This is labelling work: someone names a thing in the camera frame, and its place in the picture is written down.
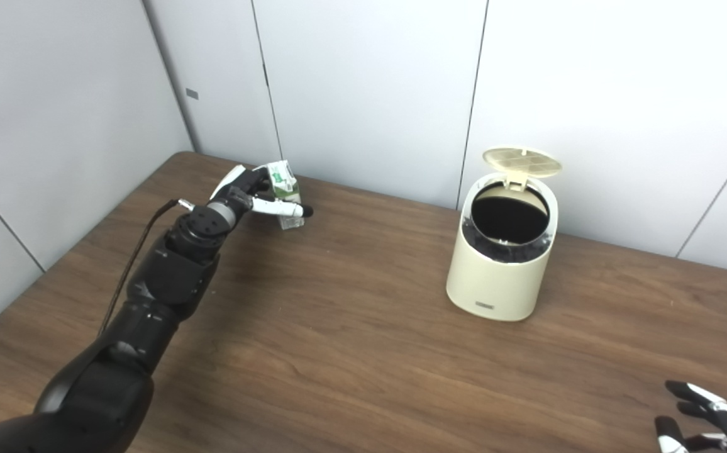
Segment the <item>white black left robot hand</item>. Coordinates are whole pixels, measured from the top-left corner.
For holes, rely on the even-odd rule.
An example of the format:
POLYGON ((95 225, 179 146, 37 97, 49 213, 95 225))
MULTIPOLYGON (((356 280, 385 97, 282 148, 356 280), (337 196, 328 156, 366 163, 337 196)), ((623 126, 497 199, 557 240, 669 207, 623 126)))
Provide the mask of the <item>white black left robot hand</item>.
POLYGON ((275 217, 310 218, 314 209, 306 204, 284 201, 277 198, 263 198, 260 193, 269 190, 271 177, 265 166, 249 169, 235 166, 219 183, 208 204, 220 204, 239 220, 246 212, 275 217))

